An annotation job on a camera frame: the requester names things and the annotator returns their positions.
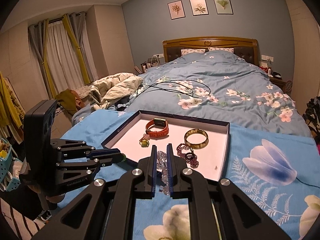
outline silver bolt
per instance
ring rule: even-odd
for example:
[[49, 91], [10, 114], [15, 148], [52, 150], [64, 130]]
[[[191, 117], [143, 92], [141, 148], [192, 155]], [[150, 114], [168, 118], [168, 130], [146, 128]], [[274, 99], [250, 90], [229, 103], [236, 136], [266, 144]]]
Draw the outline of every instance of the silver bolt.
[[104, 184], [104, 180], [103, 179], [96, 179], [93, 184], [97, 187], [100, 187]]
[[185, 168], [185, 169], [182, 170], [182, 173], [183, 173], [184, 175], [190, 175], [190, 174], [192, 174], [192, 169], [190, 169], [190, 168]]
[[229, 186], [230, 185], [230, 180], [223, 178], [223, 179], [220, 180], [220, 183], [223, 186]]
[[139, 176], [141, 173], [142, 173], [142, 170], [140, 170], [140, 169], [134, 169], [134, 170], [132, 170], [132, 174], [133, 174], [134, 176]]

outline beige wall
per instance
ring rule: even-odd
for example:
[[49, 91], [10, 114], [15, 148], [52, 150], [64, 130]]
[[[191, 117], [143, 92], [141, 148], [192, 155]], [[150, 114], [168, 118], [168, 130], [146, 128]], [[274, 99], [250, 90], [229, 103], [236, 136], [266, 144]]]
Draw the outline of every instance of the beige wall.
[[94, 5], [94, 10], [109, 75], [135, 73], [122, 7]]
[[107, 69], [106, 61], [104, 59], [102, 46], [99, 38], [94, 5], [91, 6], [87, 11], [85, 21], [94, 65], [96, 66], [98, 77], [103, 78], [105, 76], [108, 76], [109, 72]]
[[302, 0], [286, 0], [294, 36], [292, 98], [303, 114], [306, 103], [318, 95], [320, 83], [320, 36], [316, 20]]
[[0, 71], [9, 79], [25, 111], [42, 100], [31, 63], [27, 21], [0, 35]]

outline red watch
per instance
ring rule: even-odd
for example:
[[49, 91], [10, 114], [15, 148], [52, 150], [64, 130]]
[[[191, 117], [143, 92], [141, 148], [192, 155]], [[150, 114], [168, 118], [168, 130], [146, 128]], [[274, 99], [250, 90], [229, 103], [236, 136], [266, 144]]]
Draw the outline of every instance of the red watch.
[[[152, 126], [160, 126], [163, 127], [161, 131], [150, 131], [149, 128]], [[169, 133], [169, 125], [166, 119], [154, 118], [146, 125], [146, 134], [150, 137], [159, 138], [168, 135]]]

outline blue-gray wall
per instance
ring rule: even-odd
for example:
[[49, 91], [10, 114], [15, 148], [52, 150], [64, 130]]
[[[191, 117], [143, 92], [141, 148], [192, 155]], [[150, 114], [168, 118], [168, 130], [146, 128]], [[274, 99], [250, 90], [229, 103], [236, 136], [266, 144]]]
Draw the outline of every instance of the blue-gray wall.
[[218, 15], [213, 0], [209, 14], [193, 16], [189, 0], [182, 0], [185, 18], [171, 20], [168, 3], [177, 0], [129, 0], [123, 7], [135, 65], [163, 53], [162, 41], [196, 36], [257, 39], [260, 54], [274, 57], [272, 68], [284, 80], [293, 79], [294, 41], [285, 0], [230, 0], [233, 15]]

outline beige jacket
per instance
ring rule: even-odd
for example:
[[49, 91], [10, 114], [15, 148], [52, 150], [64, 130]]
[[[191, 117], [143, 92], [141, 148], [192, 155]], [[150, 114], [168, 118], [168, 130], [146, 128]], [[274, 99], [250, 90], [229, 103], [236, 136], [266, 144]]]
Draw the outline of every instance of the beige jacket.
[[96, 80], [89, 92], [97, 104], [91, 110], [108, 109], [121, 98], [133, 94], [141, 85], [143, 78], [132, 73], [118, 73]]

